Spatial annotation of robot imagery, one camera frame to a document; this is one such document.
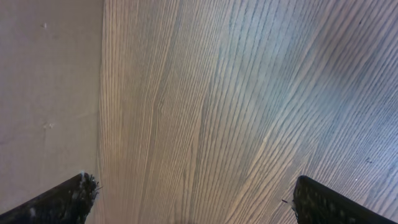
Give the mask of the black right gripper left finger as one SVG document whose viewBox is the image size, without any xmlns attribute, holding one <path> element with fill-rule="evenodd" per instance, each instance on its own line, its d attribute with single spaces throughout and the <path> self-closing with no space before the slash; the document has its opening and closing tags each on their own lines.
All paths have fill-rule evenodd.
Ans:
<svg viewBox="0 0 398 224">
<path fill-rule="evenodd" d="M 99 189 L 95 177 L 82 172 L 1 214 L 1 224 L 84 224 Z"/>
</svg>

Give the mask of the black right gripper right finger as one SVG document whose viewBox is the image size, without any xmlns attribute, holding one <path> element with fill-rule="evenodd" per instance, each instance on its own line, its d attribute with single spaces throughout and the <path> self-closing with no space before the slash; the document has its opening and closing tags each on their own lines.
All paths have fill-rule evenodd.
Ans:
<svg viewBox="0 0 398 224">
<path fill-rule="evenodd" d="M 283 202 L 298 224 L 397 224 L 306 175 L 297 178 L 293 199 Z"/>
</svg>

